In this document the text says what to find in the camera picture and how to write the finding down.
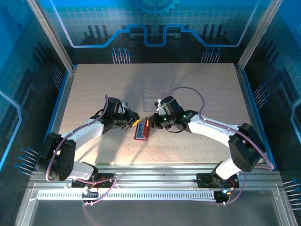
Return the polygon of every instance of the glass panel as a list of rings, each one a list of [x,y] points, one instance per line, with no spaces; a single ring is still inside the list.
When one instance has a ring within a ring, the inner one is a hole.
[[[0,225],[14,225],[65,68],[24,0],[0,1]]]
[[[301,183],[300,11],[300,1],[283,1],[245,68],[276,166],[284,181],[297,178],[298,183]]]
[[[268,3],[41,0],[74,64],[237,63]]]

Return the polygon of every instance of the wooden work surface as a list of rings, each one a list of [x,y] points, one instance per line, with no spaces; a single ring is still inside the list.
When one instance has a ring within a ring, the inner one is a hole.
[[[208,118],[230,124],[250,123],[233,64],[78,65],[60,133],[85,123],[104,107],[104,95],[127,101],[140,118],[151,116],[152,94],[178,86],[200,91]],[[179,89],[173,96],[184,110],[199,111],[200,97]],[[88,163],[220,162],[230,157],[227,147],[198,134],[171,134],[150,129],[148,141],[134,140],[135,128],[112,129],[76,152],[76,161]]]

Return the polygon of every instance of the metal linear rail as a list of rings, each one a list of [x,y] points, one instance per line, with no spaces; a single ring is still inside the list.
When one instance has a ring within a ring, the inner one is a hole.
[[[96,165],[101,173],[118,179],[105,200],[198,200],[214,201],[213,189],[199,189],[192,180],[197,173],[210,173],[216,164],[116,164]],[[246,175],[246,191],[272,191],[283,225],[296,226],[278,172],[255,169]],[[29,225],[37,200],[80,200],[81,190],[71,188],[71,180],[49,183],[34,172],[17,217],[17,226]]]

